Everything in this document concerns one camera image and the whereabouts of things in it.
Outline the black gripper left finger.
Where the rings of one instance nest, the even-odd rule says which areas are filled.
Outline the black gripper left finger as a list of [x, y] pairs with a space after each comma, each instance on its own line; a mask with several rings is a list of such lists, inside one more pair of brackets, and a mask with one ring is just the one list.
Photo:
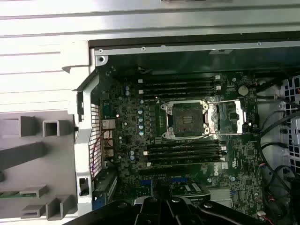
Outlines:
[[162, 203], [165, 200], [165, 185], [158, 182], [152, 195], [134, 206], [126, 201], [114, 201], [70, 221], [71, 225], [158, 225]]

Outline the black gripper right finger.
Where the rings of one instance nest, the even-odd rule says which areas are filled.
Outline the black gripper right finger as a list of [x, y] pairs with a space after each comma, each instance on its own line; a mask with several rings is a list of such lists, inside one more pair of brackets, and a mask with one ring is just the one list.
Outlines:
[[177, 191], [173, 184], [164, 183], [168, 210], [177, 225], [263, 225], [264, 222], [231, 207], [211, 200], [211, 193], [197, 183], [183, 184]]

